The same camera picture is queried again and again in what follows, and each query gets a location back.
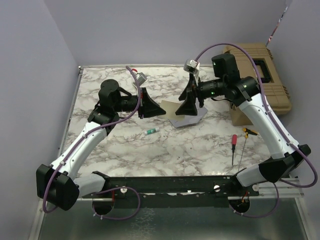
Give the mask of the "tan paper letter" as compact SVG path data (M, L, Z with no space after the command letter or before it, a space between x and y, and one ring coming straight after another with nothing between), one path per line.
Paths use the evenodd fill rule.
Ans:
M159 117L167 120L174 121L182 121L185 116L184 115L176 115L176 110L181 106L180 103L162 100L160 103L160 107L166 111L166 114L160 115Z

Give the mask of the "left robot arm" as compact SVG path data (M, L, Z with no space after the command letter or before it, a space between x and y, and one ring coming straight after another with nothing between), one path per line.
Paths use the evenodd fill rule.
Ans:
M119 113L138 113L139 118L165 115L166 111L152 100L142 87L136 95L119 86L114 79L107 79L100 85L98 102L90 113L87 122L75 141L50 165L40 165L36 170L37 195L43 200L43 210L49 213L46 203L62 210L69 210L78 198L97 194L103 198L111 190L106 176L92 173L78 177L78 171L116 124L123 122Z

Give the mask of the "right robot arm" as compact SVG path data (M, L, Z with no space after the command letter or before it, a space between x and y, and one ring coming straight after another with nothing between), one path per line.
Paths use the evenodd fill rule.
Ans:
M182 104L175 114L197 116L196 102L201 108L205 99L224 96L248 117L270 153L269 159L236 173L229 184L230 191L240 196L250 185L264 181L276 183L310 155L310 147L299 144L285 129L263 96L263 89L256 79L251 76L240 77L234 55L223 53L211 61L217 79L210 81L199 79L199 62L188 60L185 63L184 70L189 73L189 81L178 98Z

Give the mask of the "green white glue stick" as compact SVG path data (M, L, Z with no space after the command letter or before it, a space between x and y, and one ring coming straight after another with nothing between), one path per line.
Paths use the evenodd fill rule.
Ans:
M147 135L151 135L151 134L157 133L159 131L160 131L160 128L156 127L156 128L152 128L152 129L144 131L144 134L147 136Z

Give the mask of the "grey envelope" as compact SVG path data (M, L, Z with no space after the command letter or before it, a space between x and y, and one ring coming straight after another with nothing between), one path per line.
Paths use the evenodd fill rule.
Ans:
M196 125L200 120L207 114L208 110L205 107L199 108L197 116L186 115L183 120L173 120L170 119L170 123L175 128L182 128L187 126Z

